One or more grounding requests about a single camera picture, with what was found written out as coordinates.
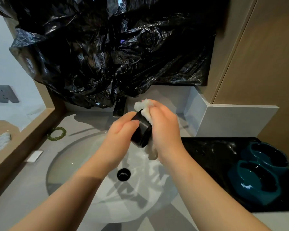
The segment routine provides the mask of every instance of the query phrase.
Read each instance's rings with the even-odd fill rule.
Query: teal ceramic bowl
[[[257,161],[276,175],[282,175],[288,170],[289,163],[286,155],[268,143],[250,143],[241,152],[243,160]]]
[[[240,160],[228,171],[228,177],[241,197],[263,206],[281,194],[277,176],[256,161]]]

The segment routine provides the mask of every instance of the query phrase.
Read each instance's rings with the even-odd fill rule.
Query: person
[[[152,135],[160,162],[168,170],[200,231],[270,230],[223,190],[185,150],[177,116],[151,100]],[[107,174],[125,156],[139,126],[129,112],[116,120],[97,152],[12,231],[76,230]]]

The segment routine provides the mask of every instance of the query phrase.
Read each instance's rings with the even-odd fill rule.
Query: electrical outlet
[[[8,103],[9,100],[13,103],[19,103],[11,86],[0,85],[0,103]]]

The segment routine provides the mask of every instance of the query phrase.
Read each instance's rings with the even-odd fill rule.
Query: faucet
[[[112,116],[120,118],[127,113],[127,97],[121,97],[117,100]]]

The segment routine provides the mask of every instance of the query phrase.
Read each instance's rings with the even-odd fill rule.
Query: sink drain
[[[127,181],[131,177],[131,171],[127,168],[122,168],[117,173],[117,178],[119,181]]]

